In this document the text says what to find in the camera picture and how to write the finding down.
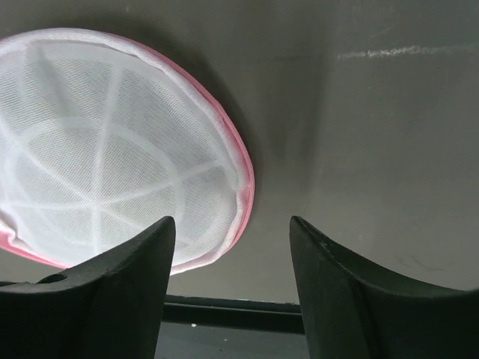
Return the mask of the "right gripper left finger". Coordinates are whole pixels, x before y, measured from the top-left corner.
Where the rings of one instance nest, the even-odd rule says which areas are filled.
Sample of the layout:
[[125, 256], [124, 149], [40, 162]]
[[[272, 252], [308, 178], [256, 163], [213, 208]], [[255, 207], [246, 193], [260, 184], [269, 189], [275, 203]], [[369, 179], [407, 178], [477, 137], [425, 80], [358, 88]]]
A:
[[175, 234], [164, 217], [36, 283], [1, 283], [1, 357], [153, 358]]

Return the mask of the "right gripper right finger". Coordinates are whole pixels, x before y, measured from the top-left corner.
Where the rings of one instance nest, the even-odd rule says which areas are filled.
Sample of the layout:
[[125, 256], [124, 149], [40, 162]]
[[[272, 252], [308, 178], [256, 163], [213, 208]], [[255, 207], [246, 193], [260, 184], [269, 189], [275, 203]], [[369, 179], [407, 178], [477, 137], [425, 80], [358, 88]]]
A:
[[477, 358], [478, 291], [425, 283], [290, 219], [311, 358]]

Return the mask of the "pink white mesh laundry bag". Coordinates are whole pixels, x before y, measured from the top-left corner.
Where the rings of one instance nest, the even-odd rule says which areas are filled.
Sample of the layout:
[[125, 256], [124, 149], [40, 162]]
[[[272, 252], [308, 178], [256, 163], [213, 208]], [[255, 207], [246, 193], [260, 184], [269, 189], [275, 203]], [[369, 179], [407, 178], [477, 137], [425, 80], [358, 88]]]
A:
[[1, 248], [59, 268], [176, 225], [171, 271], [244, 232], [254, 171], [201, 83], [125, 37], [80, 28], [1, 41]]

